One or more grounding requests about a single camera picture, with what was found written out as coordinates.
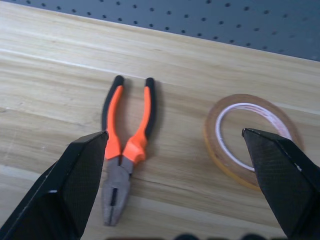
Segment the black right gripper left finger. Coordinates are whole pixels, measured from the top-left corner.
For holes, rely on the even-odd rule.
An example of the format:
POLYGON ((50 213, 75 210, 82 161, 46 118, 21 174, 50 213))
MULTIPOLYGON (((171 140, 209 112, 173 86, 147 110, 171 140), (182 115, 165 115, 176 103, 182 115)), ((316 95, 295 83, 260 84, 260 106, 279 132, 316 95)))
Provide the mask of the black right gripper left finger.
POLYGON ((80 240, 95 202, 108 133, 71 142, 0 228, 0 240, 80 240))

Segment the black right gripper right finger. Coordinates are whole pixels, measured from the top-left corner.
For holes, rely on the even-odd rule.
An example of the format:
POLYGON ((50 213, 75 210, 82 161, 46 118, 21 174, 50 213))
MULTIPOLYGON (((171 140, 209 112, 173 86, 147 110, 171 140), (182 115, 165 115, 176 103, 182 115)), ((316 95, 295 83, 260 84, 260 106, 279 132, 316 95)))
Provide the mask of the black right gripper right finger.
POLYGON ((320 167, 290 139, 242 131, 258 185, 289 239, 320 239, 320 167))

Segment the amber adhesive tape roll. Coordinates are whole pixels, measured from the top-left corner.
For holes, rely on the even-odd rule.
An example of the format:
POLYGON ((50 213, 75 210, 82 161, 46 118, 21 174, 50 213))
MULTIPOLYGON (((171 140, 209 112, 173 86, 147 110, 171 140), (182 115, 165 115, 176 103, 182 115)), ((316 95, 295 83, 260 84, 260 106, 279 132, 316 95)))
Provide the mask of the amber adhesive tape roll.
POLYGON ((227 113, 235 110, 254 112, 265 118, 279 135, 304 149, 302 137, 293 121, 279 107, 250 94, 233 94, 220 99, 211 108, 204 123, 204 141, 215 165, 239 184, 260 190, 255 169, 237 159, 227 148, 222 135, 222 121, 227 113))

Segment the orange and black pliers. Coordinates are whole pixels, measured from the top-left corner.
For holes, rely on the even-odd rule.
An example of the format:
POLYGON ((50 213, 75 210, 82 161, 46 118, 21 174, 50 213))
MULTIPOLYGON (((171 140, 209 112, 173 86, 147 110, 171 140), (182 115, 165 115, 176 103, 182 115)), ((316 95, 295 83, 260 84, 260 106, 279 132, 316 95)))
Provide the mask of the orange and black pliers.
POLYGON ((128 201, 131 176, 135 165, 146 159, 146 146, 157 116, 156 82, 145 80, 144 111, 139 128, 122 147, 116 130, 117 105, 124 89, 125 79, 115 77, 106 96, 101 118, 101 128, 108 133, 104 159, 106 179, 102 185, 102 214, 106 226, 116 226, 128 201))

